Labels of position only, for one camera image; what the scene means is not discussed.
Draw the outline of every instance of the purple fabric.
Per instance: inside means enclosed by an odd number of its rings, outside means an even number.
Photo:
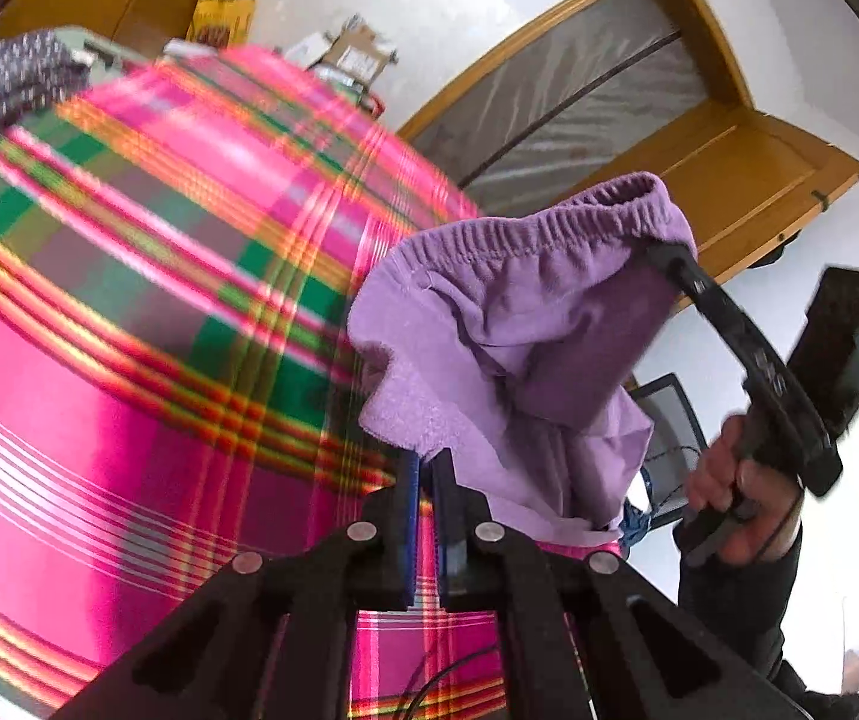
[[[372,270],[349,312],[370,393],[366,432],[424,457],[532,538],[618,536],[652,425],[620,383],[676,293],[642,256],[690,225],[651,173],[528,218],[417,233]]]

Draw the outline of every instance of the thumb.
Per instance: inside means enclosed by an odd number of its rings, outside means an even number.
[[[755,460],[743,460],[738,469],[738,485],[747,498],[756,501],[764,509],[779,512],[789,510],[799,488],[793,480]]]

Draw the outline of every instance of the wooden door frame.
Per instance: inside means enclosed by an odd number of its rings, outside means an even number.
[[[596,1],[599,0],[563,0],[519,28],[442,87],[432,100],[399,127],[397,135],[405,141],[413,141],[479,81],[524,47]],[[703,76],[710,97],[721,103],[754,107],[743,71],[706,0],[656,1],[682,32],[683,41]]]

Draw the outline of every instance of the speckled black and white fabric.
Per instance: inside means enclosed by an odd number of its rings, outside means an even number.
[[[0,40],[0,131],[28,111],[85,89],[88,78],[88,67],[51,29]]]

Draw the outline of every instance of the black sleeve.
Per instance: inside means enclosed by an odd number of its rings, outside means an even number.
[[[700,568],[681,562],[679,605],[815,720],[849,720],[859,713],[859,695],[807,691],[792,666],[783,661],[781,625],[802,546],[801,529],[786,557],[775,562],[745,568],[725,565],[715,557]]]

